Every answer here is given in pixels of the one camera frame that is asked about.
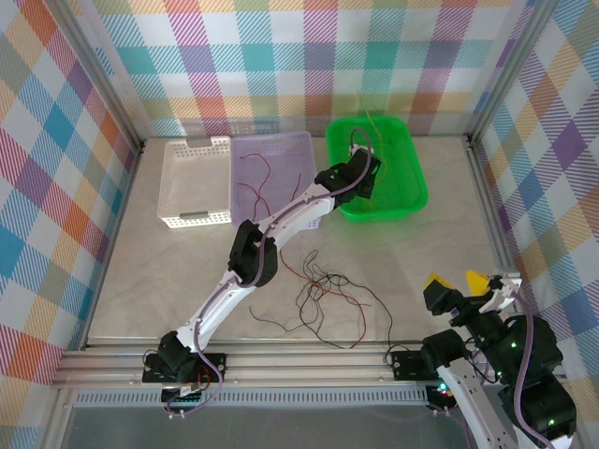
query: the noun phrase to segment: black wire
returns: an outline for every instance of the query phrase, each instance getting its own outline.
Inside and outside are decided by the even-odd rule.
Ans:
[[[495,380],[494,380],[494,381],[492,381],[491,379],[489,379],[489,378],[488,378],[488,377],[485,375],[485,373],[483,373],[483,372],[482,372],[480,369],[478,369],[478,367],[476,366],[476,363],[475,363],[475,362],[473,362],[473,361],[472,361],[472,360],[470,360],[470,359],[466,359],[466,360],[468,360],[468,363],[470,363],[470,365],[472,365],[472,368],[474,368],[474,369],[475,369],[475,373],[477,373],[477,374],[478,374],[480,377],[482,377],[483,379],[485,379],[485,380],[486,380],[488,383],[490,383],[490,384],[497,384],[497,383],[499,382],[499,379],[498,379],[498,378],[495,378]]]
[[[388,332],[387,332],[387,343],[388,343],[389,349],[385,353],[385,362],[388,364],[388,362],[387,362],[388,353],[391,351],[391,349],[393,347],[397,346],[397,345],[395,345],[395,346],[391,345],[391,330],[393,328],[393,316],[391,315],[391,312],[389,311],[389,309],[387,308],[385,303],[369,287],[351,282],[349,280],[349,278],[347,278],[347,276],[345,276],[343,274],[326,272],[324,269],[322,269],[320,266],[318,266],[314,261],[317,256],[318,256],[318,250],[311,250],[304,258],[304,261],[303,261],[302,267],[301,267],[301,270],[302,270],[304,276],[310,280],[301,287],[301,290],[299,291],[299,294],[296,296],[296,300],[295,300],[296,306],[299,309],[299,320],[301,321],[300,325],[292,327],[292,328],[287,328],[287,327],[283,326],[281,323],[277,323],[276,321],[257,317],[254,314],[254,311],[252,311],[250,308],[250,314],[252,315],[252,318],[254,318],[257,321],[262,321],[265,323],[271,323],[271,324],[277,325],[284,332],[292,332],[292,331],[304,326],[304,327],[307,327],[308,329],[310,329],[310,331],[312,333],[314,333],[314,335],[320,341],[322,341],[326,344],[329,344],[331,346],[334,346],[336,348],[347,349],[337,343],[325,340],[320,336],[320,330],[322,328],[322,325],[325,322],[325,313],[322,309],[320,301],[328,293],[328,291],[326,291],[326,290],[333,291],[333,287],[336,287],[336,290],[344,297],[345,301],[348,304],[350,304],[352,306],[370,307],[371,306],[370,304],[360,303],[356,299],[350,298],[343,291],[343,287],[345,287],[347,285],[351,285],[356,288],[364,289],[364,290],[368,291],[373,296],[373,298],[376,299],[381,304],[381,306],[383,306],[383,308],[385,309],[385,312],[387,313],[387,316],[389,317],[389,328],[388,328]],[[313,304],[316,309],[316,314],[315,314],[314,319],[312,319],[312,321],[306,320],[304,317],[304,314],[306,313],[307,304],[309,304],[309,303]]]
[[[146,356],[148,355],[148,353],[156,353],[156,354],[158,354],[158,351],[156,351],[155,349],[149,349],[148,351],[146,351],[145,353],[143,353],[143,355],[141,356],[141,362],[143,363],[143,366],[151,369],[153,367],[151,367],[150,365],[148,365],[146,363]]]
[[[412,350],[410,348],[408,348],[407,346],[404,346],[402,344],[399,344],[399,343],[389,346],[389,349],[387,349],[387,351],[385,352],[385,355],[383,355],[383,359],[385,360],[385,363],[387,363],[392,368],[393,368],[393,364],[389,363],[389,353],[393,350],[393,348],[397,348],[398,346],[400,348],[405,349],[408,353],[412,352]]]

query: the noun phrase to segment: floor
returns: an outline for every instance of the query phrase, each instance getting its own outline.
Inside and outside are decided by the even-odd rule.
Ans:
[[[426,208],[395,222],[355,224],[339,211],[317,230],[300,232],[285,246],[285,260],[300,268],[317,249],[321,267],[369,286],[393,317],[391,336],[420,340],[447,328],[446,317],[426,310],[422,287],[437,271],[466,291],[469,268],[492,272],[494,259],[460,138],[415,138],[429,188]],[[221,278],[235,236],[231,224],[169,229],[156,216],[165,140],[152,139],[141,157],[109,270],[92,322],[91,337],[160,337],[179,327]],[[328,166],[323,138],[314,139],[318,169]],[[275,279],[246,298],[215,332],[215,340],[314,340],[306,328],[285,333],[255,315],[295,326],[295,297],[304,281],[280,267]],[[365,307],[366,340],[386,340],[384,309],[360,289],[348,289]],[[321,336],[356,340],[363,329],[356,306],[327,298]]]

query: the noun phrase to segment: basket handle slot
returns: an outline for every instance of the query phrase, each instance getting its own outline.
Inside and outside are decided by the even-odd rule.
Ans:
[[[201,220],[202,218],[208,218],[209,213],[207,210],[200,212],[184,212],[179,214],[179,218],[182,220]]]
[[[186,138],[185,143],[189,148],[206,148],[212,146],[212,140],[209,138]]]

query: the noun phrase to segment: red wire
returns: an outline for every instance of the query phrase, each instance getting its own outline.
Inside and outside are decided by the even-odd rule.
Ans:
[[[262,200],[262,202],[266,206],[266,210],[269,213],[269,216],[271,216],[269,203],[266,202],[266,199],[264,199],[264,196],[259,196],[256,189],[254,187],[252,187],[250,184],[246,184],[245,182],[238,182],[238,185],[244,185],[245,187],[252,189],[252,192],[254,192],[254,195],[256,195],[256,198]],[[254,221],[255,219],[256,219],[256,208],[254,208],[254,218],[252,218],[252,221]]]
[[[300,188],[300,179],[301,179],[301,173],[298,176],[298,183],[296,184],[296,190],[293,191],[293,195],[291,196],[291,201],[293,201],[296,198],[296,193],[298,192],[298,189]]]
[[[262,160],[264,161],[266,166],[269,168],[269,173],[266,175],[266,178],[264,179],[264,181],[260,184],[260,187],[258,187],[256,203],[254,203],[254,220],[255,220],[256,219],[256,206],[257,206],[258,202],[260,201],[260,198],[262,197],[262,194],[261,194],[262,187],[264,186],[264,184],[266,184],[266,181],[268,181],[269,177],[270,177],[270,164],[269,164],[269,161],[267,161],[266,158],[259,152],[251,152],[250,154],[241,156],[240,159],[245,159],[246,157],[249,157],[249,156],[259,156],[260,158],[262,158]]]
[[[337,295],[338,297],[349,297],[350,299],[352,299],[354,301],[354,303],[359,307],[359,312],[362,315],[362,322],[364,323],[364,330],[362,331],[362,335],[360,335],[359,339],[357,339],[354,344],[352,344],[349,349],[352,349],[354,347],[356,347],[357,344],[359,344],[364,337],[366,336],[366,315],[364,314],[364,309],[362,308],[362,305],[358,302],[357,299],[355,299],[354,297],[350,297],[349,295],[346,295],[344,293],[341,292],[334,292],[332,290],[329,290],[328,288],[323,287],[322,285],[320,285],[318,282],[313,281],[312,279],[310,279],[307,276],[304,276],[303,274],[298,273],[296,270],[294,270],[292,267],[290,267],[285,259],[283,258],[283,249],[281,249],[281,251],[279,251],[279,254],[281,255],[281,261],[283,262],[283,265],[285,265],[287,267],[287,269],[289,271],[291,271],[292,273],[294,273],[296,276],[301,277],[302,279],[305,279],[306,281],[310,282],[314,287],[319,288],[320,290],[327,292],[327,293],[332,293],[333,295]]]
[[[208,380],[206,381],[206,386],[203,387],[203,388],[201,388],[201,385],[202,385],[202,373],[199,372],[197,374],[197,381],[199,382],[200,390],[206,390],[210,386],[210,373],[208,372],[208,369],[204,365],[200,365],[199,367],[202,368],[202,369],[204,369],[204,372],[206,373],[206,379],[208,379]]]

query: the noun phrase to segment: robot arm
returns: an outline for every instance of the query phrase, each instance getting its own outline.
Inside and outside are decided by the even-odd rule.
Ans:
[[[474,297],[463,297],[443,280],[432,281],[424,290],[424,298],[433,315],[450,312],[452,326],[468,329],[476,348],[485,355],[499,382],[505,385],[499,398],[518,442],[510,437],[490,404],[474,374],[470,354],[455,330],[448,329],[424,339],[422,355],[428,369],[435,370],[453,393],[479,448],[546,447],[521,428],[515,412],[526,319],[519,315],[504,321],[499,315],[499,311],[514,300],[521,278],[518,274],[507,274],[486,280],[487,287]],[[519,406],[533,431],[555,449],[566,449],[576,430],[576,406],[552,374],[563,356],[548,323],[538,317],[534,317],[533,323],[534,352],[524,378]]]
[[[193,353],[206,347],[216,328],[240,301],[274,277],[277,253],[294,235],[356,196],[371,197],[381,163],[372,155],[370,144],[368,150],[353,147],[347,163],[320,172],[314,183],[287,206],[258,224],[246,220],[240,225],[221,281],[183,326],[160,341],[158,354],[179,382],[193,380],[197,367],[197,354]]]

